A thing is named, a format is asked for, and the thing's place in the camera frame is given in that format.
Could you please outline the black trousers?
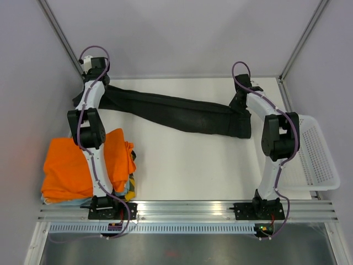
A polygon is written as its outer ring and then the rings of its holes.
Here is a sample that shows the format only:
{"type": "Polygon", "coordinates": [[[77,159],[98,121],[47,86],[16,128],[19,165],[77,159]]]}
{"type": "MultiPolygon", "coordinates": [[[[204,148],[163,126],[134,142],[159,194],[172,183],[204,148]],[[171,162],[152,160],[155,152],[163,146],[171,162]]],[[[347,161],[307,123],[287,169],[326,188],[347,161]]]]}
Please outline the black trousers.
{"type": "Polygon", "coordinates": [[[125,90],[108,85],[100,109],[130,113],[187,133],[249,139],[251,114],[238,105],[222,105],[185,98],[125,90]]]}

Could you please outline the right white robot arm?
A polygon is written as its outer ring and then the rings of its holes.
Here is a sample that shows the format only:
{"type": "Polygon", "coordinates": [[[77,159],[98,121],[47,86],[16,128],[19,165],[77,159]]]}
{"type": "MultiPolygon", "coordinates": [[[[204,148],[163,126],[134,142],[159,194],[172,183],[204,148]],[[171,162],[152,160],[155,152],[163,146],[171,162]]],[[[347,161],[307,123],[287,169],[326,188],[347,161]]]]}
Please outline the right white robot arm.
{"type": "Polygon", "coordinates": [[[295,112],[284,112],[264,93],[253,87],[250,74],[233,76],[236,88],[236,103],[243,103],[263,122],[261,149],[266,157],[260,186],[255,190],[251,203],[252,214],[259,219],[282,209],[278,190],[281,173],[300,147],[299,116],[295,112]]]}

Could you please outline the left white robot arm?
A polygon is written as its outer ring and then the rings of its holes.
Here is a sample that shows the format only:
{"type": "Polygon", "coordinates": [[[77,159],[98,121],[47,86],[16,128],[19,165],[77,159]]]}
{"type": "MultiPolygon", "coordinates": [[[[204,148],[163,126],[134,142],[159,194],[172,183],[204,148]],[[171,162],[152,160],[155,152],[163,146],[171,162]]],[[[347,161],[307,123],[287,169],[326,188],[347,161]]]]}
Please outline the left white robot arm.
{"type": "Polygon", "coordinates": [[[74,143],[82,150],[89,168],[93,195],[87,209],[91,220],[114,219],[120,206],[114,202],[113,185],[108,177],[104,158],[106,132],[98,107],[105,87],[109,84],[108,60],[104,57],[86,56],[79,60],[83,65],[84,90],[75,110],[67,113],[74,143]]]}

